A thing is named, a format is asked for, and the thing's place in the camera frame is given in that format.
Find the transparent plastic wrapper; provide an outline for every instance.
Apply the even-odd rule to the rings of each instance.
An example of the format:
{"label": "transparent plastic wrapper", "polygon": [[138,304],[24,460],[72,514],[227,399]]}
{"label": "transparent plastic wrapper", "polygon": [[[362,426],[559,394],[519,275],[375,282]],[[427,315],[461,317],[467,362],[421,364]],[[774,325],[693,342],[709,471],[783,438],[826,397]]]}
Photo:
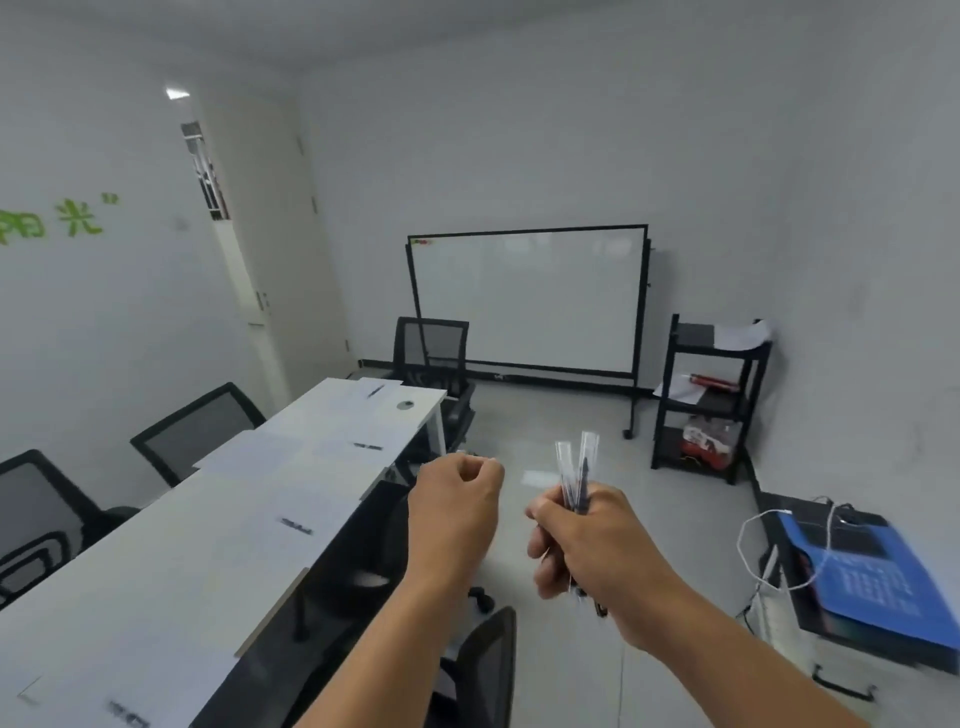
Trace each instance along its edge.
{"label": "transparent plastic wrapper", "polygon": [[[560,471],[560,483],[564,491],[564,506],[584,515],[590,507],[587,490],[590,474],[596,469],[597,451],[600,447],[600,435],[596,432],[584,431],[580,436],[580,456],[576,465],[573,462],[573,447],[567,441],[556,444],[557,468]],[[573,577],[570,577],[570,591],[579,597],[586,597],[587,593],[577,586]],[[596,604],[596,613],[600,617],[607,615],[607,610]]]}

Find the hand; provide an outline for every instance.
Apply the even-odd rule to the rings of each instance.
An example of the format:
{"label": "hand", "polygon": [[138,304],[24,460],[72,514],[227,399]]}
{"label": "hand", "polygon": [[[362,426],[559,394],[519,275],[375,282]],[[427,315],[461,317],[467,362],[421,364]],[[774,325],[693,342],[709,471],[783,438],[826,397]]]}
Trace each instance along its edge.
{"label": "hand", "polygon": [[464,594],[496,532],[503,466],[456,452],[420,468],[408,498],[407,576]]}
{"label": "hand", "polygon": [[537,522],[527,555],[542,558],[534,574],[540,597],[567,591],[570,575],[610,610],[624,640],[648,648],[659,607],[689,590],[667,564],[626,496],[590,483],[589,512],[579,516],[563,507],[558,485],[531,501],[527,518]]}

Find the forearm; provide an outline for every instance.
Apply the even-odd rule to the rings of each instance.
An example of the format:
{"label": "forearm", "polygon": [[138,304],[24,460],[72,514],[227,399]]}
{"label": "forearm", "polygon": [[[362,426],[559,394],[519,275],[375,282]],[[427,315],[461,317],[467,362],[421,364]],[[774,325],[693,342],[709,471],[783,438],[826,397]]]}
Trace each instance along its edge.
{"label": "forearm", "polygon": [[717,728],[864,728],[776,650],[688,590],[652,609],[647,645]]}
{"label": "forearm", "polygon": [[298,728],[421,728],[462,597],[405,578]]}

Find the black whiteboard frame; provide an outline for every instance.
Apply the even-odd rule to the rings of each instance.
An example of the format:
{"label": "black whiteboard frame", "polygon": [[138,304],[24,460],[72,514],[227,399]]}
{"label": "black whiteboard frame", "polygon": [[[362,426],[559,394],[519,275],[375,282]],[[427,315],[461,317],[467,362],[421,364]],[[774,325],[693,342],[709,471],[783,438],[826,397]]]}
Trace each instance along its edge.
{"label": "black whiteboard frame", "polygon": [[443,237],[483,237],[493,235],[515,235],[532,234],[537,232],[590,232],[590,231],[643,231],[643,249],[640,262],[640,282],[639,295],[636,297],[636,324],[634,326],[634,360],[633,368],[630,372],[608,372],[597,369],[570,369],[568,367],[549,367],[538,364],[517,364],[508,361],[484,361],[480,359],[468,359],[467,364],[478,364],[488,367],[505,367],[519,370],[528,370],[531,372],[544,372],[563,375],[592,376],[610,379],[629,379],[631,384],[613,384],[611,382],[595,381],[576,381],[571,379],[560,379],[548,376],[528,376],[496,374],[493,372],[477,372],[468,370],[468,376],[477,379],[492,379],[495,381],[507,381],[517,384],[539,384],[543,386],[561,387],[564,389],[579,389],[591,392],[607,392],[613,394],[626,395],[631,400],[630,425],[623,430],[624,438],[630,440],[634,436],[636,424],[636,401],[640,397],[650,397],[649,389],[641,389],[637,386],[640,370],[640,351],[643,341],[643,319],[646,315],[647,305],[647,287],[649,286],[650,273],[650,251],[651,239],[650,229],[646,224],[643,225],[600,225],[583,228],[537,228],[531,230],[512,230],[512,231],[478,231],[478,232],[447,232],[431,235],[407,235],[406,255],[407,268],[410,272],[410,286],[414,294],[414,307],[417,310],[417,318],[423,318],[420,310],[420,291],[417,287],[417,269],[414,265],[413,245],[415,240],[424,238],[443,238]]}

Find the green chinese character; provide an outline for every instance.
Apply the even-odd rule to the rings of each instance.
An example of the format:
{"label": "green chinese character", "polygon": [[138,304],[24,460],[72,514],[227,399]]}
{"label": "green chinese character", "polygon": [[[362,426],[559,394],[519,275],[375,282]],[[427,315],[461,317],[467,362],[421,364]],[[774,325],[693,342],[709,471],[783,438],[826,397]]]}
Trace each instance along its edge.
{"label": "green chinese character", "polygon": [[7,245],[7,235],[17,232],[21,237],[43,237],[43,221],[32,212],[7,212],[0,209],[0,245]]}
{"label": "green chinese character", "polygon": [[70,232],[67,233],[70,237],[74,237],[80,227],[83,227],[90,235],[97,235],[104,231],[103,228],[96,228],[90,224],[89,221],[93,220],[93,213],[90,212],[87,203],[80,203],[80,206],[77,207],[77,203],[73,200],[64,200],[62,205],[55,207],[60,213],[60,219],[65,223],[70,223]]}

